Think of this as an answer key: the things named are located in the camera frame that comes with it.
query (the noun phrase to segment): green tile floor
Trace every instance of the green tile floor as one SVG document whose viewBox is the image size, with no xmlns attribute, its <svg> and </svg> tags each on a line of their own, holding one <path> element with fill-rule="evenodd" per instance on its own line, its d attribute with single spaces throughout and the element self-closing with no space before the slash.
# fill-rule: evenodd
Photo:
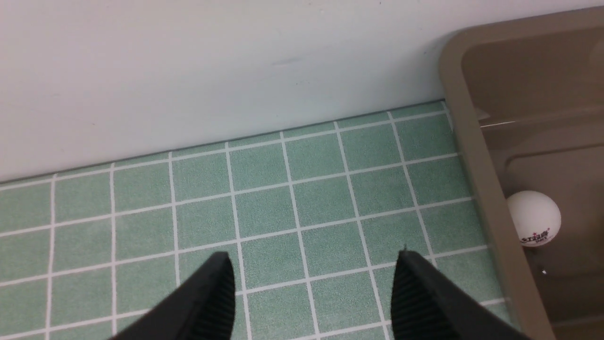
<svg viewBox="0 0 604 340">
<path fill-rule="evenodd" d="M 233 339 L 390 339 L 407 245 L 509 320 L 441 102 L 0 185 L 0 340 L 104 339 L 217 250 Z"/>
</svg>

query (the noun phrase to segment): ribbed rubber pad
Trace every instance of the ribbed rubber pad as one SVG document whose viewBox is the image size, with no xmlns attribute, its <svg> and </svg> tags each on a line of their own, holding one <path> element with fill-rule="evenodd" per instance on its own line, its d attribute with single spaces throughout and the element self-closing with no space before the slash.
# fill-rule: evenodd
<svg viewBox="0 0 604 340">
<path fill-rule="evenodd" d="M 407 250 L 396 261 L 390 313 L 395 340 L 529 340 Z"/>
<path fill-rule="evenodd" d="M 461 339 L 428 289 L 403 261 L 396 264 L 390 313 L 395 340 Z"/>
<path fill-rule="evenodd" d="M 194 322 L 186 340 L 229 340 L 235 320 L 235 277 L 230 263 L 216 273 L 219 277 Z"/>
</svg>

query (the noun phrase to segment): plastic container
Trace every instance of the plastic container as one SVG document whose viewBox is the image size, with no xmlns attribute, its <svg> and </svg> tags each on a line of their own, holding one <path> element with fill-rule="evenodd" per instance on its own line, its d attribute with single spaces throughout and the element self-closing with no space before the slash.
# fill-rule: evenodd
<svg viewBox="0 0 604 340">
<path fill-rule="evenodd" d="M 604 7 L 462 31 L 440 77 L 513 318 L 536 340 L 604 339 Z M 542 247 L 515 232 L 521 190 L 560 207 Z"/>
</svg>

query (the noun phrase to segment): white ping pong ball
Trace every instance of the white ping pong ball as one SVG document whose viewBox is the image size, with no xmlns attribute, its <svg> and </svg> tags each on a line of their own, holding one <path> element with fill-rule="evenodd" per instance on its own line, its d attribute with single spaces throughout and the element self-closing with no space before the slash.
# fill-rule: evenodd
<svg viewBox="0 0 604 340">
<path fill-rule="evenodd" d="M 536 191 L 521 191 L 507 198 L 520 243 L 538 247 L 551 241 L 560 231 L 562 217 L 556 202 Z"/>
</svg>

